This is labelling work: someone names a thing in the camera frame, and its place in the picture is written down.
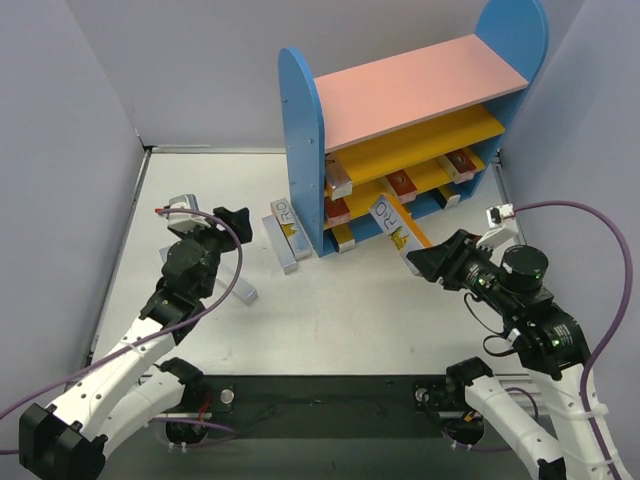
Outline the silver RO box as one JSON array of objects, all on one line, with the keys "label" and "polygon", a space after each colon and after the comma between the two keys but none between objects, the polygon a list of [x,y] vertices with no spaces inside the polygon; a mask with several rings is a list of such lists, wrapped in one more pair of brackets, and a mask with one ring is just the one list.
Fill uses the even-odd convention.
[{"label": "silver RO box", "polygon": [[309,257],[312,254],[311,244],[289,201],[286,198],[274,200],[270,203],[270,208],[295,259],[302,260]]},{"label": "silver RO box", "polygon": [[325,189],[331,200],[349,196],[353,190],[351,177],[333,154],[325,158]]}]

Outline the silver RO box table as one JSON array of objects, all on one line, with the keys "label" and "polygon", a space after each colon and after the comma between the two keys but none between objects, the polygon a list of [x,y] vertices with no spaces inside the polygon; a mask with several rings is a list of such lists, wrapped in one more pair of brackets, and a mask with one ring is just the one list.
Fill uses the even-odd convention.
[{"label": "silver RO box table", "polygon": [[442,210],[453,208],[459,204],[461,196],[452,190],[449,186],[444,185],[435,190],[434,198]]}]

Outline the orange white RO toothpaste box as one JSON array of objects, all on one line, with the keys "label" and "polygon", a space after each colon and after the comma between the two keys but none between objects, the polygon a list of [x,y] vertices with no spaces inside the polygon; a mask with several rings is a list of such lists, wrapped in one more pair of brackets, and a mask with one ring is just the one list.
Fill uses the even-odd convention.
[{"label": "orange white RO toothpaste box", "polygon": [[400,201],[387,193],[382,193],[369,208],[369,213],[394,245],[399,256],[414,276],[419,270],[409,260],[413,251],[430,248],[430,240],[413,220]]}]

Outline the red 3D toothpaste box top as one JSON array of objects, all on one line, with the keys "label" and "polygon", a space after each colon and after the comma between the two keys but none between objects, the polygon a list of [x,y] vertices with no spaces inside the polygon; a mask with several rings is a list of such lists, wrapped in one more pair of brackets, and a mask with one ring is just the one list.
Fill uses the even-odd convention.
[{"label": "red 3D toothpaste box top", "polygon": [[343,198],[332,200],[324,198],[325,223],[328,228],[348,223],[351,220],[351,211]]}]

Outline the red 3d toothpaste box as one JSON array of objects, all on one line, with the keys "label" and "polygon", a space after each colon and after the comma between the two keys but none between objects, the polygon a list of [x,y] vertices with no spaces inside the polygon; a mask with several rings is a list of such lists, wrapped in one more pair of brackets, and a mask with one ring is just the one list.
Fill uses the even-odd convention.
[{"label": "red 3d toothpaste box", "polygon": [[443,155],[439,163],[455,184],[472,180],[476,173],[476,167],[471,158],[462,150]]},{"label": "red 3d toothpaste box", "polygon": [[351,211],[343,198],[332,200],[324,198],[325,223],[328,228],[348,223],[351,220]]},{"label": "red 3d toothpaste box", "polygon": [[383,180],[388,193],[394,196],[401,204],[407,204],[416,199],[418,189],[404,170],[388,174]]}]

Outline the black toothpaste box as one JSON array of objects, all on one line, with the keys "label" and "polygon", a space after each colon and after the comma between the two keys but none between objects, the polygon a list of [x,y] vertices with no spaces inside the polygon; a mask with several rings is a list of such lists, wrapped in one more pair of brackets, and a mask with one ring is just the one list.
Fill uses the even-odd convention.
[{"label": "black toothpaste box", "polygon": [[355,247],[355,237],[348,224],[341,224],[331,228],[338,253],[344,253]]}]

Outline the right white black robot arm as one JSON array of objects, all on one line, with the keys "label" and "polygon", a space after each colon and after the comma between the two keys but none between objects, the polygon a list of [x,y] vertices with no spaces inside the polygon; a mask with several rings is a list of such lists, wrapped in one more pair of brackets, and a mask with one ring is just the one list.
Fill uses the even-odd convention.
[{"label": "right white black robot arm", "polygon": [[427,281],[466,290],[502,319],[500,338],[518,356],[551,419],[548,433],[502,387],[478,357],[447,368],[438,400],[467,407],[488,422],[533,479],[628,479],[606,424],[607,407],[587,370],[590,351],[575,319],[554,301],[543,279],[548,259],[540,250],[515,245],[495,264],[479,237],[457,231],[447,241],[407,255]]}]

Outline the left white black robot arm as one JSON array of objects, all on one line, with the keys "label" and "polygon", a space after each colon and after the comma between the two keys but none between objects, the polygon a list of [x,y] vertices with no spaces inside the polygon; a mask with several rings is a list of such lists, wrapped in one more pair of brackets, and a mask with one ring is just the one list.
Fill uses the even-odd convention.
[{"label": "left white black robot arm", "polygon": [[185,203],[157,209],[177,236],[153,294],[111,351],[70,378],[71,388],[19,419],[18,461],[40,479],[96,479],[109,456],[157,415],[195,409],[201,372],[166,360],[209,313],[220,260],[253,231],[247,208],[204,213]]}]

